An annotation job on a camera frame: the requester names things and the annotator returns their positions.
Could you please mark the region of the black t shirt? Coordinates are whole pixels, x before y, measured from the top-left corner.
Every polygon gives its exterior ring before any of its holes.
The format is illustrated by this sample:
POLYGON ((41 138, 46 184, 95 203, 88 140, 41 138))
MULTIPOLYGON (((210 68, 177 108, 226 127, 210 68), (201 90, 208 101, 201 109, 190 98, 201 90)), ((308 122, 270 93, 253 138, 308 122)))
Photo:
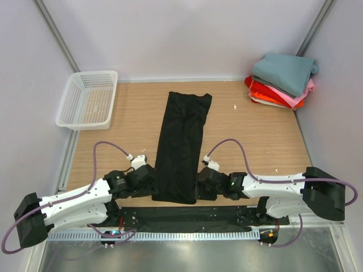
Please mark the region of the black t shirt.
POLYGON ((155 170, 159 193, 154 201, 192 205, 206 118, 212 96, 168 94, 155 170))

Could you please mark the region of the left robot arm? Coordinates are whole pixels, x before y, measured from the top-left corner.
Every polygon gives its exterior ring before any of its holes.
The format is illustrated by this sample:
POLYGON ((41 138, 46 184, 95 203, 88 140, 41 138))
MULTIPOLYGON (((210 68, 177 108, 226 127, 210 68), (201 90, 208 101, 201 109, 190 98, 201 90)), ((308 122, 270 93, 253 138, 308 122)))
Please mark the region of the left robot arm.
POLYGON ((121 218, 117 199, 158 194, 157 174, 146 164, 133 171, 111 171, 92 186, 50 197, 26 195, 14 212, 20 247, 35 246, 49 235, 73 227, 115 226, 121 218))

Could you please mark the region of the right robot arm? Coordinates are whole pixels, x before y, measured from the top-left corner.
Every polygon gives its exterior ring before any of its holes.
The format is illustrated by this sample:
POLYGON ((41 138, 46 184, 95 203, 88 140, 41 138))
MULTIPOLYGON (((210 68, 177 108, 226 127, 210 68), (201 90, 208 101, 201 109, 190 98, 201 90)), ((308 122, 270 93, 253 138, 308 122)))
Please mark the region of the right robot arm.
POLYGON ((335 222, 345 219, 345 185, 317 167, 288 176, 256 177, 203 168, 197 174, 196 198, 215 201, 218 195, 234 201, 258 198, 255 216, 261 224, 298 214, 315 214, 335 222))

